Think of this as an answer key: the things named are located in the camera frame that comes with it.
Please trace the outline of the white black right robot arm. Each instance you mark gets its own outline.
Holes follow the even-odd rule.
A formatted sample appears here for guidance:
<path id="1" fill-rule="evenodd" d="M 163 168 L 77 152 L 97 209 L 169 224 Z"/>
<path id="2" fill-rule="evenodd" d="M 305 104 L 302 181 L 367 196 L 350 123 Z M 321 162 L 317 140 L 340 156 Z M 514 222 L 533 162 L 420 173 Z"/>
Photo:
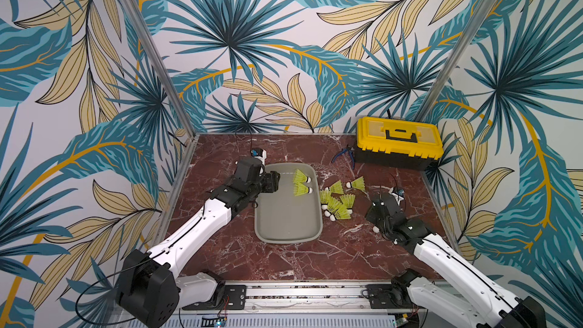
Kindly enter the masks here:
<path id="1" fill-rule="evenodd" d="M 366 220 L 385 240 L 437 272 L 457 293 L 434 285 L 408 269 L 387 285 L 369 285 L 372 308 L 425 308 L 455 327 L 545 327 L 544 308 L 532 297 L 521 299 L 495 283 L 452 249 L 419 218 L 408 218 L 399 196 L 380 194 L 373 199 Z"/>

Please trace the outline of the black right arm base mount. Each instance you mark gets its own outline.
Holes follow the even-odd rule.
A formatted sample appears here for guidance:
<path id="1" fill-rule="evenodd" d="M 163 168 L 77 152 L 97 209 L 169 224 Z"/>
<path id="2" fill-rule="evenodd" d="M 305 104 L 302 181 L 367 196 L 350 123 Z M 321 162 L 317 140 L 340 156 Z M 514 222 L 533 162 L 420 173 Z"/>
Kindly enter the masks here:
<path id="1" fill-rule="evenodd" d="M 371 309 L 409 309 L 415 304 L 410 299 L 408 287 L 414 279 L 420 278 L 419 272 L 407 269 L 399 276 L 394 276 L 389 283 L 366 285 L 362 295 L 369 300 Z"/>

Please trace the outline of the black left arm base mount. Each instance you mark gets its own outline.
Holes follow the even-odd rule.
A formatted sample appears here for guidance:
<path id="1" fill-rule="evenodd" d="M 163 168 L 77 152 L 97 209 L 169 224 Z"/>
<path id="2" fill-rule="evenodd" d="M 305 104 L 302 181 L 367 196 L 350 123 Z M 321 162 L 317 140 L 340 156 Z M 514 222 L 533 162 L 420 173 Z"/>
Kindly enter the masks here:
<path id="1" fill-rule="evenodd" d="M 226 307 L 242 311 L 246 302 L 246 285 L 229 285 L 221 276 L 203 270 L 194 276 L 179 277 L 179 308 L 184 311 L 211 311 Z"/>

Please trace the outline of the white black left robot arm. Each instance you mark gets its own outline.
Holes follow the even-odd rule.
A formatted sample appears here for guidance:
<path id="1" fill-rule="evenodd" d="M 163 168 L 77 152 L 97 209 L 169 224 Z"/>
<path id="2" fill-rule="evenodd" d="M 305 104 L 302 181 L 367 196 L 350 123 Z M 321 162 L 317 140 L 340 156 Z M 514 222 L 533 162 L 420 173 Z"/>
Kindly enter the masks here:
<path id="1" fill-rule="evenodd" d="M 148 327 L 161 327 L 179 309 L 223 305 L 224 280 L 211 272 L 181 276 L 196 252 L 262 193 L 279 189 L 280 175 L 265 170 L 267 153 L 254 148 L 235 173 L 213 189 L 202 208 L 170 237 L 124 260 L 117 304 Z"/>

